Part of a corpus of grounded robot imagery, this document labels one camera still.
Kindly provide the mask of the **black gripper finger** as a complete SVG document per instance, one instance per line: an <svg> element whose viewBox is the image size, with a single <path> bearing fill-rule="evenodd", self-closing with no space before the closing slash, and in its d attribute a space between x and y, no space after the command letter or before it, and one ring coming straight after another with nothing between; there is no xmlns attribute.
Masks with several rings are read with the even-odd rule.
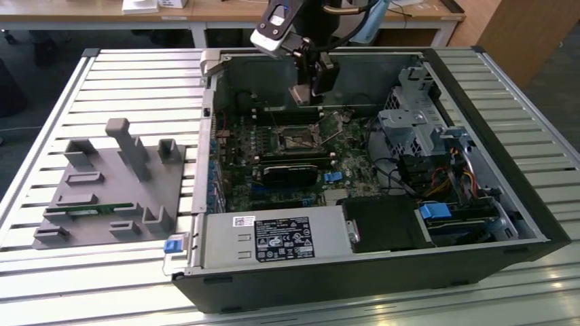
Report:
<svg viewBox="0 0 580 326"><path fill-rule="evenodd" d="M341 68L338 62L326 52L318 54L312 67L310 103L320 104L324 100L324 94L334 87Z"/></svg>
<svg viewBox="0 0 580 326"><path fill-rule="evenodd" d="M310 86L316 60L310 54L293 54L293 60L296 66L296 84Z"/></svg>

